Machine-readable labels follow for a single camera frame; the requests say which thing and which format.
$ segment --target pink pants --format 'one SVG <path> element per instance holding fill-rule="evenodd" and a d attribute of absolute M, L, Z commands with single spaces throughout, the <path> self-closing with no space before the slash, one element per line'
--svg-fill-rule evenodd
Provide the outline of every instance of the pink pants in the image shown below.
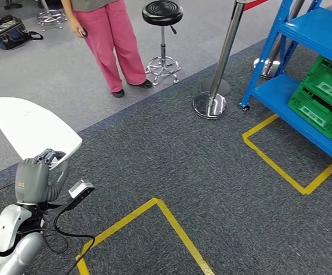
<path fill-rule="evenodd" d="M 137 39 L 124 0 L 94 11 L 74 11 L 74 14 L 88 33 L 85 40 L 99 64 L 110 92 L 122 89 L 114 47 L 127 83 L 139 85 L 146 81 Z"/>

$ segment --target red rope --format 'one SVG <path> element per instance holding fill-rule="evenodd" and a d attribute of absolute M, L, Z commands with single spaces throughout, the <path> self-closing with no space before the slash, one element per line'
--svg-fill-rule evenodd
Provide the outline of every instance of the red rope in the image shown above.
<path fill-rule="evenodd" d="M 260 5 L 260 4 L 263 4 L 266 1 L 268 1 L 268 0 L 254 0 L 254 1 L 249 2 L 249 3 L 246 3 L 244 8 L 244 11 L 251 9 L 253 7 L 256 7 L 257 5 Z"/>

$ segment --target stool seat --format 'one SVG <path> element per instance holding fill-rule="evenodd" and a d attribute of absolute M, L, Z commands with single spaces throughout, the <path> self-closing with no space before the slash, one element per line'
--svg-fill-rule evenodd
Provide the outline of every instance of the stool seat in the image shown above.
<path fill-rule="evenodd" d="M 171 26 L 180 22 L 183 8 L 172 1 L 158 0 L 149 3 L 142 11 L 143 19 L 155 26 Z"/>

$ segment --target yellow floor marking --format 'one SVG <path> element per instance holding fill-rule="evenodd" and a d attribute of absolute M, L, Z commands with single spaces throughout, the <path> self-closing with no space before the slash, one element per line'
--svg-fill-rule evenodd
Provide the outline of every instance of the yellow floor marking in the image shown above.
<path fill-rule="evenodd" d="M 245 132 L 242 134 L 242 139 L 244 140 L 246 145 L 249 146 L 250 148 L 255 151 L 256 154 L 258 154 L 260 158 L 264 160 L 265 162 L 268 163 L 269 166 L 275 170 L 277 173 L 281 175 L 282 178 L 285 179 L 286 181 L 289 182 L 290 185 L 301 193 L 302 195 L 309 195 L 315 189 L 318 188 L 321 184 L 322 182 L 325 181 L 327 178 L 328 178 L 330 175 L 332 174 L 332 164 L 321 172 L 320 175 L 317 176 L 315 179 L 309 183 L 308 186 L 302 187 L 302 185 L 299 184 L 298 182 L 295 181 L 291 176 L 288 175 L 287 173 L 284 172 L 283 169 L 272 161 L 271 158 L 268 157 L 267 155 L 264 154 L 262 150 L 259 149 L 257 146 L 251 142 L 249 138 L 255 133 L 257 133 L 260 131 L 261 129 L 271 124 L 272 122 L 275 121 L 275 119 L 278 118 L 278 115 L 274 114 L 271 117 L 269 117 L 261 123 L 259 123 L 258 125 L 256 125 L 247 132 Z"/>
<path fill-rule="evenodd" d="M 133 212 L 131 212 L 120 221 L 116 222 L 102 233 L 100 233 L 95 238 L 95 242 L 91 249 L 155 205 L 158 206 L 161 212 L 166 217 L 170 225 L 171 225 L 171 227 L 179 236 L 179 238 L 180 238 L 183 243 L 190 252 L 190 254 L 192 254 L 192 256 L 204 275 L 214 275 L 208 264 L 203 259 L 199 251 L 198 251 L 198 249 L 186 235 L 186 233 L 185 233 L 184 230 L 183 230 L 183 228 L 175 219 L 175 217 L 174 217 L 174 215 L 163 201 L 156 198 L 150 199 L 149 201 L 141 205 Z M 81 254 L 76 258 L 78 259 L 82 253 L 85 252 L 91 242 L 92 240 L 85 243 L 81 251 Z M 90 272 L 88 272 L 88 269 L 87 268 L 84 259 L 79 261 L 77 264 L 77 268 L 79 269 L 80 275 L 90 275 Z"/>

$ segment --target black bag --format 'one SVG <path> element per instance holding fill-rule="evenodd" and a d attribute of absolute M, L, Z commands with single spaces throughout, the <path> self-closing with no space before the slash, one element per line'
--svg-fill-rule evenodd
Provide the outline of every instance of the black bag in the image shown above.
<path fill-rule="evenodd" d="M 23 23 L 12 15 L 0 19 L 0 48 L 13 49 L 30 40 L 42 40 L 43 37 L 36 32 L 28 32 Z"/>

